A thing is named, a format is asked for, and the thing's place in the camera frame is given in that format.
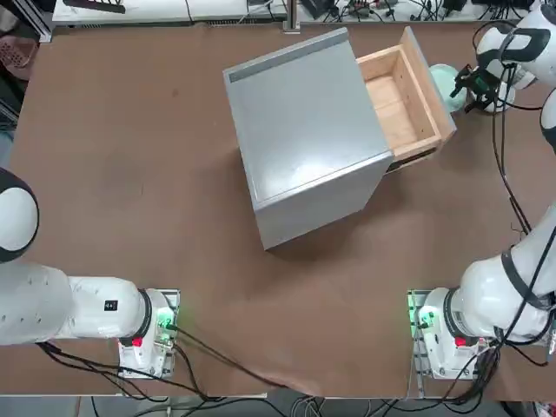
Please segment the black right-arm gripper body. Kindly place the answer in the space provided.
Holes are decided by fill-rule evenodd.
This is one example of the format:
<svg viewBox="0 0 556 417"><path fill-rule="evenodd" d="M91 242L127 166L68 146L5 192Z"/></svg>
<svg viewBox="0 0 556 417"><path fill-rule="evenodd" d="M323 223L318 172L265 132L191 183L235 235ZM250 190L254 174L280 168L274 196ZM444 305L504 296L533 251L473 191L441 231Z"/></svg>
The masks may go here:
<svg viewBox="0 0 556 417"><path fill-rule="evenodd" d="M460 71L460 84L477 98L493 100L498 88L498 78L486 69L466 65Z"/></svg>

